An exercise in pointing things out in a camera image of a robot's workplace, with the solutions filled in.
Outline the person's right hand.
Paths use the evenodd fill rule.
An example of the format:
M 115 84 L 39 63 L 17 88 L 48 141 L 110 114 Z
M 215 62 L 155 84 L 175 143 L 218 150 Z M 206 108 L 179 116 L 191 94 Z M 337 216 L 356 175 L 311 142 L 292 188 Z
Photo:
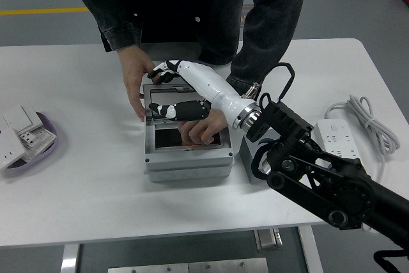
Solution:
M 120 49 L 120 59 L 123 83 L 127 91 L 128 100 L 137 117 L 144 121 L 146 110 L 141 103 L 143 94 L 140 92 L 143 77 L 150 73 L 155 65 L 151 58 L 138 46 L 129 46 Z

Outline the person's left hand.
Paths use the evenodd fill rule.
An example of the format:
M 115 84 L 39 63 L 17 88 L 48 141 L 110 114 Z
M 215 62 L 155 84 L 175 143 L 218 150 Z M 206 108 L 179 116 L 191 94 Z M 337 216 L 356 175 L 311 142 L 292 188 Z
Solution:
M 203 120 L 179 122 L 178 130 L 186 144 L 210 144 L 213 142 L 213 136 L 227 126 L 224 113 L 211 109 Z

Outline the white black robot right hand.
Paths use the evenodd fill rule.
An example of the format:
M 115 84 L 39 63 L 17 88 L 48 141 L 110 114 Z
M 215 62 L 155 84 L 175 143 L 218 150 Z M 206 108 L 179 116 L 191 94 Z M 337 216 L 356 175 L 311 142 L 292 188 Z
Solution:
M 167 60 L 148 75 L 149 78 L 176 77 L 179 75 L 195 91 L 211 103 L 211 107 L 224 113 L 230 127 L 238 129 L 255 101 L 242 98 L 219 74 L 206 65 L 183 60 Z

